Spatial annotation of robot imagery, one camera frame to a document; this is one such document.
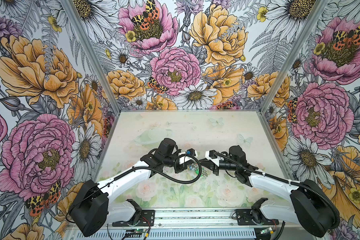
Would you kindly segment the large metal keyring with keys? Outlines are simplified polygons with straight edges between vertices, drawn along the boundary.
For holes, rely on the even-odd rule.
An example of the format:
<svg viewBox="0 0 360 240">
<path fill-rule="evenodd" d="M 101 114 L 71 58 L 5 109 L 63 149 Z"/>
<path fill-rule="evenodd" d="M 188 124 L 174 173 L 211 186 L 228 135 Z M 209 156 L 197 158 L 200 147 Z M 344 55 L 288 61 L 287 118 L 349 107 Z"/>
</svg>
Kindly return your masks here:
<svg viewBox="0 0 360 240">
<path fill-rule="evenodd" d="M 195 163 L 191 164 L 188 166 L 188 169 L 195 172 L 197 175 L 199 173 L 201 173 L 201 176 L 202 177 L 207 177 L 208 176 L 208 173 L 206 170 L 204 170 L 203 168 L 199 168 L 199 166 Z"/>
</svg>

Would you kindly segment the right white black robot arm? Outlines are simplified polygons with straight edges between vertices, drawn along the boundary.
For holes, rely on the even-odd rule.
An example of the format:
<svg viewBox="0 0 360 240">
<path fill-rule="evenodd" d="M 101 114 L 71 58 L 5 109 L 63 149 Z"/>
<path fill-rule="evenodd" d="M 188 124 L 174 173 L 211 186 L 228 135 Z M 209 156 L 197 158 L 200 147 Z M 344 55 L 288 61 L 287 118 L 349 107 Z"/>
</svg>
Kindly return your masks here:
<svg viewBox="0 0 360 240">
<path fill-rule="evenodd" d="M 268 174 L 249 164 L 246 153 L 240 146 L 232 146 L 224 153 L 207 151 L 200 163 L 215 175 L 220 171 L 233 171 L 241 184 L 267 191 L 285 200 L 283 204 L 277 204 L 268 198 L 257 200 L 249 213 L 255 225 L 280 220 L 299 224 L 308 233 L 319 238 L 340 225 L 339 210 L 318 184 L 311 180 L 299 182 Z"/>
</svg>

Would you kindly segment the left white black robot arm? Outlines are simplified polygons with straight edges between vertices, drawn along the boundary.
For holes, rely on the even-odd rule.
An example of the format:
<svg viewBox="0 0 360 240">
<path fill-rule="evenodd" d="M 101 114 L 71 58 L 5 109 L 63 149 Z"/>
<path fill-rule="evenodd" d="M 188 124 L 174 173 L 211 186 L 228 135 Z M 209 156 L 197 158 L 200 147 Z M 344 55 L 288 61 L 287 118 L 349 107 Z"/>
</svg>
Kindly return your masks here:
<svg viewBox="0 0 360 240">
<path fill-rule="evenodd" d="M 196 150 L 189 149 L 182 152 L 174 140 L 165 138 L 158 148 L 149 151 L 124 172 L 97 183 L 93 180 L 83 183 L 66 217 L 72 219 L 84 237 L 92 236 L 103 225 L 116 222 L 136 225 L 140 220 L 145 219 L 145 216 L 142 208 L 135 201 L 128 199 L 115 207 L 110 207 L 110 203 L 156 174 L 178 184 L 187 185 L 196 182 L 201 177 L 200 173 L 194 179 L 185 181 L 169 176 L 163 169 L 171 167 L 176 173 L 180 173 L 193 163 L 200 167 L 197 157 Z"/>
</svg>

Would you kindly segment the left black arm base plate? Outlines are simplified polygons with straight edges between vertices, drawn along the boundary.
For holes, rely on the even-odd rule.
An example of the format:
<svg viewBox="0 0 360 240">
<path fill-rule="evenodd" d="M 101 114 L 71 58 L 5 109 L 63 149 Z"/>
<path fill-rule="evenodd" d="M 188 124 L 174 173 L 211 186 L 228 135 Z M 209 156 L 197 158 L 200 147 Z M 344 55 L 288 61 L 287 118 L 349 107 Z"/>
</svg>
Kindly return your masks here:
<svg viewBox="0 0 360 240">
<path fill-rule="evenodd" d="M 114 222 L 113 227 L 152 227 L 155 221 L 155 210 L 142 210 L 136 212 L 132 218 L 126 222 Z"/>
</svg>

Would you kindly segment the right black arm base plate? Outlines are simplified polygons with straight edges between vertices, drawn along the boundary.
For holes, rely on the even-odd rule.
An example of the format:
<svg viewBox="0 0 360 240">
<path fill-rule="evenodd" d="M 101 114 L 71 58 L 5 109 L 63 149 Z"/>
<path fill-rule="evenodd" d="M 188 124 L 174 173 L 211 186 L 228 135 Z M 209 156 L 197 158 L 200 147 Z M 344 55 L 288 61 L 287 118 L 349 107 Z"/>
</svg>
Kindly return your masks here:
<svg viewBox="0 0 360 240">
<path fill-rule="evenodd" d="M 261 212 L 252 209 L 236 209 L 231 218 L 236 220 L 239 226 L 279 225 L 278 220 L 266 219 Z"/>
</svg>

